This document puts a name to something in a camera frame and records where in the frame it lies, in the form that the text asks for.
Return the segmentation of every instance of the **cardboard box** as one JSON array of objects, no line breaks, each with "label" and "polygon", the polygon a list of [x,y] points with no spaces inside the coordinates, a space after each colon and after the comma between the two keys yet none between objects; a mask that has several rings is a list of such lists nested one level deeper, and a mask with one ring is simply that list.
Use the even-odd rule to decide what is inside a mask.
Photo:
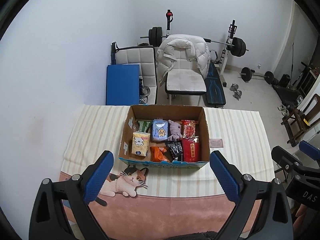
[{"label": "cardboard box", "polygon": [[[150,148],[146,157],[138,156],[131,153],[132,134],[137,131],[139,126],[137,120],[153,120],[162,118],[163,120],[181,121],[195,120],[199,123],[196,125],[196,136],[199,136],[201,161],[196,163],[177,162],[160,163],[151,161]],[[150,146],[165,146],[164,142],[153,142],[150,139]],[[172,106],[172,105],[134,105],[130,106],[127,119],[125,120],[119,159],[126,164],[144,165],[150,167],[162,168],[201,168],[210,158],[209,133],[207,121],[203,107],[200,106]]]}]

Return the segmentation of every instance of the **blue gripper pad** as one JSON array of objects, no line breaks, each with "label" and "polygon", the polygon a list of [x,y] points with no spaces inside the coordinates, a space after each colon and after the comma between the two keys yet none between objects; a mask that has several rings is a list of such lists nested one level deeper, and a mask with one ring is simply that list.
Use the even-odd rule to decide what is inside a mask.
[{"label": "blue gripper pad", "polygon": [[210,154],[210,167],[216,175],[228,200],[238,204],[240,201],[239,185],[215,152]]},{"label": "blue gripper pad", "polygon": [[299,150],[308,155],[314,161],[320,160],[320,150],[306,141],[299,143]]},{"label": "blue gripper pad", "polygon": [[96,200],[103,183],[113,167],[113,161],[112,152],[108,152],[85,184],[83,200],[86,204]]}]

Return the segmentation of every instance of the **striped tablecloth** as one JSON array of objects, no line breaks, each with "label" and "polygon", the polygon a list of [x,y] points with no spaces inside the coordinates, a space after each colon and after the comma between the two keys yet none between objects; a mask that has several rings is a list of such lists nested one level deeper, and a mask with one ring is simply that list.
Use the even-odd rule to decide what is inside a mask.
[{"label": "striped tablecloth", "polygon": [[[122,128],[129,106],[84,106],[72,131],[61,171],[81,174],[104,150],[115,156],[112,173],[127,165],[118,160]],[[219,150],[241,173],[271,181],[274,168],[271,150],[259,112],[204,108],[210,138],[222,138]],[[204,197],[223,194],[209,164],[200,169],[149,168],[148,189],[138,195],[157,197]]]}]

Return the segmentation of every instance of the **white puffer jacket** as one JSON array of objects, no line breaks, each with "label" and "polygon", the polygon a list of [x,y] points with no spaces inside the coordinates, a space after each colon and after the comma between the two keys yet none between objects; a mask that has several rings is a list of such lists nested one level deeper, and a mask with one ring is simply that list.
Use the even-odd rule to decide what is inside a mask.
[{"label": "white puffer jacket", "polygon": [[163,84],[165,75],[174,67],[177,59],[174,55],[175,48],[185,49],[188,61],[197,61],[202,77],[205,79],[210,64],[210,51],[207,43],[202,37],[173,34],[167,37],[160,45],[156,53],[156,64],[160,84]]}]

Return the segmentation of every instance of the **black package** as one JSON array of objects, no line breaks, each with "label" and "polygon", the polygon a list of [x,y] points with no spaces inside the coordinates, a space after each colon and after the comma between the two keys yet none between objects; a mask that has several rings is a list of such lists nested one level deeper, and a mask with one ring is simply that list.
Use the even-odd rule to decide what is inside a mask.
[{"label": "black package", "polygon": [[178,161],[183,162],[183,151],[181,141],[166,141],[165,145],[167,146],[171,157]]}]

